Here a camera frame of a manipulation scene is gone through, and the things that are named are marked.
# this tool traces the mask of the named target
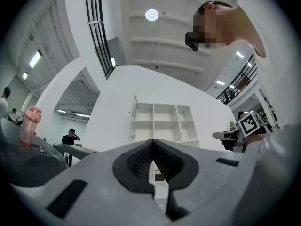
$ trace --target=cabinet door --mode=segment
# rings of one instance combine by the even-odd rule
[[[134,95],[133,105],[131,109],[131,115],[128,126],[128,138],[127,141],[133,142],[135,137],[135,121],[136,121],[136,111],[137,111],[137,98]]]

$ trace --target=black rubber pad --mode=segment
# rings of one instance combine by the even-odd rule
[[[59,218],[64,218],[71,206],[86,187],[87,182],[74,180],[64,191],[47,207],[47,210]]]

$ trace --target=person's neck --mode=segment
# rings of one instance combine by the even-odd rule
[[[246,13],[241,9],[240,6],[230,9],[228,13],[231,18],[233,39],[235,41],[242,40],[250,44],[260,57],[265,58],[266,53],[263,43]]]

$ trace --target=light strip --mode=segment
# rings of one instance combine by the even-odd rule
[[[32,60],[29,62],[29,65],[31,66],[31,68],[33,68],[33,67],[35,66],[35,64],[38,62],[38,60],[39,60],[41,57],[42,57],[42,53],[41,53],[40,50],[38,50],[38,51],[34,54]]]
[[[244,56],[243,56],[241,53],[239,53],[238,51],[236,51],[236,54],[237,54],[239,57],[244,58]]]
[[[112,64],[113,64],[113,68],[116,66],[115,64],[115,59],[114,58],[111,58],[111,61],[112,61]]]
[[[90,115],[84,115],[84,114],[77,114],[78,116],[83,116],[83,117],[90,117]]]
[[[220,81],[217,81],[216,83],[221,84],[221,85],[225,84],[224,82],[220,82]]]
[[[27,76],[28,76],[28,73],[24,72],[24,74],[23,74],[23,79],[26,80]]]

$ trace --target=person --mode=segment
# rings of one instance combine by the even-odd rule
[[[24,120],[24,113],[17,111],[16,108],[12,110],[12,113],[15,114],[15,123],[17,124],[17,126],[21,126]]]
[[[242,118],[244,118],[246,116],[246,114],[243,111],[240,111],[237,113],[237,117],[241,120]]]
[[[80,141],[80,138],[78,135],[75,134],[75,130],[71,128],[68,134],[66,136],[63,136],[62,145],[63,144],[74,145],[75,140]]]
[[[194,34],[199,47],[228,46],[237,40],[251,45],[259,83],[279,126],[301,123],[300,41],[274,0],[238,0],[235,7],[205,2],[196,12]]]
[[[0,99],[0,117],[5,117],[8,113],[8,102],[7,99],[10,95],[10,88],[6,87],[2,93]]]

